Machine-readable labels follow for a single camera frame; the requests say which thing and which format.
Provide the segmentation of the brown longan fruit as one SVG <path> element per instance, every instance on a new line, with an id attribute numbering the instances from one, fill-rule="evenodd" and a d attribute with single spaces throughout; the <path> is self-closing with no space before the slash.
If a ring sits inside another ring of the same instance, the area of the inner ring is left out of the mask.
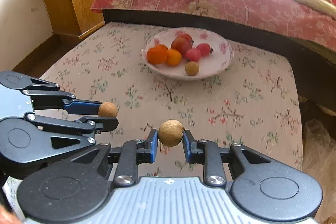
<path id="1" fill-rule="evenodd" d="M 196 76 L 199 73 L 199 64 L 194 61 L 189 61 L 185 65 L 185 72 L 188 76 Z"/>
<path id="2" fill-rule="evenodd" d="M 116 118 L 118 115 L 118 108 L 112 102 L 104 102 L 98 108 L 98 116 Z"/>
<path id="3" fill-rule="evenodd" d="M 158 130 L 159 141 L 167 147 L 174 147 L 181 142 L 183 130 L 181 122 L 173 119 L 165 121 Z"/>

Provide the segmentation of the orange mandarin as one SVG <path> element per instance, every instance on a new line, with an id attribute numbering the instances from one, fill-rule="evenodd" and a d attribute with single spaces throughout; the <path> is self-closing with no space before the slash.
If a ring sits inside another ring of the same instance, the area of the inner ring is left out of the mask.
<path id="1" fill-rule="evenodd" d="M 159 48 L 155 48 L 155 47 L 150 48 L 146 54 L 147 61 L 152 65 L 163 64 L 165 63 L 166 58 L 167 58 L 166 52 L 167 51 L 162 51 Z"/>

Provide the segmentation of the red cherry tomato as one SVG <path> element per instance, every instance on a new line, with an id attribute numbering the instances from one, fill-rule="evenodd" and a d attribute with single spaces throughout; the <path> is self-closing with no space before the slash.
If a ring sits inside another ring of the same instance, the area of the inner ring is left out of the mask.
<path id="1" fill-rule="evenodd" d="M 198 44 L 196 49 L 201 53 L 202 57 L 206 57 L 213 52 L 213 48 L 207 43 Z"/>
<path id="2" fill-rule="evenodd" d="M 184 57 L 188 61 L 198 62 L 202 56 L 201 53 L 196 48 L 191 48 L 185 53 Z"/>

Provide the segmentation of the floral tablecloth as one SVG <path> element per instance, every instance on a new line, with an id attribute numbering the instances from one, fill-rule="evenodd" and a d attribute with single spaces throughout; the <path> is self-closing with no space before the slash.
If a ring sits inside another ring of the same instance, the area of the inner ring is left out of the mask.
<path id="1" fill-rule="evenodd" d="M 230 42 L 233 60 L 223 72 L 175 80 L 152 71 L 141 55 L 160 32 L 158 26 L 109 23 L 56 61 L 43 79 L 80 99 L 118 108 L 118 127 L 98 135 L 100 143 L 120 146 L 175 119 L 197 139 L 221 147 L 240 142 L 301 169 L 301 114 L 285 57 Z"/>

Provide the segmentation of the small orange on plate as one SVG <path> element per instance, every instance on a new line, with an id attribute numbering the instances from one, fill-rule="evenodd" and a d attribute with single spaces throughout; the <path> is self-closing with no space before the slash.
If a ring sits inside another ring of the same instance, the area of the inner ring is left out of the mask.
<path id="1" fill-rule="evenodd" d="M 157 45 L 155 45 L 155 48 L 159 48 L 162 51 L 167 51 L 168 50 L 168 47 L 163 45 L 163 44 L 157 44 Z"/>

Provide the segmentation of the front orange on plate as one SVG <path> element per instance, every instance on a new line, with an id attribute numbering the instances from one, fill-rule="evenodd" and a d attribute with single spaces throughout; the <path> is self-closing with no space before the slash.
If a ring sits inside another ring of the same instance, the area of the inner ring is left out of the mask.
<path id="1" fill-rule="evenodd" d="M 168 65 L 169 67 L 176 67 L 177 65 L 180 64 L 182 60 L 182 55 L 179 51 L 175 49 L 169 49 L 167 50 L 167 58 L 165 61 L 165 64 Z"/>

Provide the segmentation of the white floral plate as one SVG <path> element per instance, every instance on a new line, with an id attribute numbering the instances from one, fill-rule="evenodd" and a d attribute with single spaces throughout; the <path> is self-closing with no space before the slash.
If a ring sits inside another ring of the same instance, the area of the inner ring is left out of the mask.
<path id="1" fill-rule="evenodd" d="M 228 40 L 200 28 L 172 28 L 154 35 L 142 49 L 152 71 L 177 80 L 201 80 L 224 71 L 234 53 Z"/>

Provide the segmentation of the large red tomato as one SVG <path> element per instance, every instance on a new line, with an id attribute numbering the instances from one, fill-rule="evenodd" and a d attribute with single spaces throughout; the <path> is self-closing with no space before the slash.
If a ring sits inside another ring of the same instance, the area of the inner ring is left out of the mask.
<path id="1" fill-rule="evenodd" d="M 178 51 L 182 57 L 185 56 L 185 53 L 190 50 L 193 46 L 193 40 L 190 40 L 185 37 L 177 37 L 171 43 L 171 49 Z"/>

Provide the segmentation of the plastic bag on floor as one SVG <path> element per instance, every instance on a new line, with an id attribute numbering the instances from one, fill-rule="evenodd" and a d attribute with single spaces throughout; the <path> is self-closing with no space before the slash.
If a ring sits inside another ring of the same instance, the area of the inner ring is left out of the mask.
<path id="1" fill-rule="evenodd" d="M 303 171 L 314 177 L 323 190 L 315 219 L 335 223 L 335 140 L 318 120 L 306 122 L 303 140 Z"/>

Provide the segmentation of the small red tomato behind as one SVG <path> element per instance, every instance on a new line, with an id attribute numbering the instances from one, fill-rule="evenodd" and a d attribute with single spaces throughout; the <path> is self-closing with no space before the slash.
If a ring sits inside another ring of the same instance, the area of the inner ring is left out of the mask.
<path id="1" fill-rule="evenodd" d="M 191 44 L 194 43 L 193 38 L 189 34 L 183 34 L 181 37 L 187 39 Z"/>

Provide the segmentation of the dark bed frame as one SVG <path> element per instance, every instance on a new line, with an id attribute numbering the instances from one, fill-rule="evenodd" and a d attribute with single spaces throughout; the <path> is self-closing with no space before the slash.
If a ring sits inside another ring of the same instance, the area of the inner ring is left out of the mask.
<path id="1" fill-rule="evenodd" d="M 137 10 L 104 10 L 102 14 L 106 23 L 202 28 L 226 39 L 282 55 L 291 64 L 299 94 L 335 110 L 335 52 L 315 42 L 290 38 L 228 20 L 189 14 Z"/>

